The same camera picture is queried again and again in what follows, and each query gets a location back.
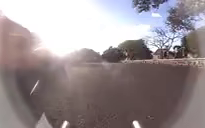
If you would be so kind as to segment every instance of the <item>tree canopy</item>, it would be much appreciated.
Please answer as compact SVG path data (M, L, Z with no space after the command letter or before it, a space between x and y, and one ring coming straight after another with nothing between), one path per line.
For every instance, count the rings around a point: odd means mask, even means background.
M119 48L110 47L102 54L102 58L107 62L120 62L126 58L124 51Z
M168 0L133 0L133 7L139 12L147 12L151 9L158 9L159 6Z
M126 40L118 45L118 48L123 49L130 55L130 59L151 59L152 52L146 46L145 40Z
M68 55L68 60L71 62L97 63L102 62L102 57L99 53L92 49L83 48Z
M182 40L182 46L198 57L205 57L205 26L190 32Z

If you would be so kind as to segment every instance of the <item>sky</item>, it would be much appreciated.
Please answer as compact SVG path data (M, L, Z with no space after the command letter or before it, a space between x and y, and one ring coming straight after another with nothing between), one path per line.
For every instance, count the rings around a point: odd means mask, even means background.
M174 4L170 0L159 10L138 14L132 0L0 0L0 10L62 56L80 48L102 53L142 38L164 25L166 11Z

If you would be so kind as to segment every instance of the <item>cloud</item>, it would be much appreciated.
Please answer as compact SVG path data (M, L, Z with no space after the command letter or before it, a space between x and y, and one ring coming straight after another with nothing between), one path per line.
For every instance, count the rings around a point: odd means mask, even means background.
M162 16L159 13L152 13L152 17L161 18Z

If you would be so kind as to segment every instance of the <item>asphalt road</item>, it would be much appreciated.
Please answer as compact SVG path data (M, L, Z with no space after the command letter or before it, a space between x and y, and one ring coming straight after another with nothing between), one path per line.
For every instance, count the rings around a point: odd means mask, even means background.
M133 120L142 128L204 127L199 124L205 124L205 115L200 116L205 69L138 63L66 69L66 75L55 72L40 79L32 95L37 111L44 111L54 128L64 120L71 128L129 128Z
M51 103L44 111L49 122L67 120L78 128L127 128L133 120L143 128L159 128L179 114L178 103L190 93L197 73L189 67L137 63L69 66L64 90L48 87Z

